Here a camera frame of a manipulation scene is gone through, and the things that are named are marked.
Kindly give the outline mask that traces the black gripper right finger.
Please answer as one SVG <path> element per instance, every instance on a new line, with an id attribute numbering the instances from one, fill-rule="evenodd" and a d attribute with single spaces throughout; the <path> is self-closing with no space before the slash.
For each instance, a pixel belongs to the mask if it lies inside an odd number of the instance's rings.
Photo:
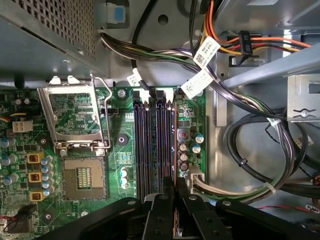
<path id="1" fill-rule="evenodd" d="M 318 240 L 320 234 L 242 202 L 224 198 L 215 206 L 191 194 L 177 179 L 177 192 L 201 240 Z"/>

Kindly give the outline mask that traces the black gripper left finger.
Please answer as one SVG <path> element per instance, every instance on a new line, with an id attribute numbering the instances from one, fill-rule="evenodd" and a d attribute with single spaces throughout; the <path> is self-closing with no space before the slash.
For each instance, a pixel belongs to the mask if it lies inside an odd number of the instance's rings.
<path id="1" fill-rule="evenodd" d="M 173 238 L 174 183 L 162 179 L 162 192 L 141 202 L 122 198 L 108 206 L 52 230 L 41 240 L 171 240 Z"/>

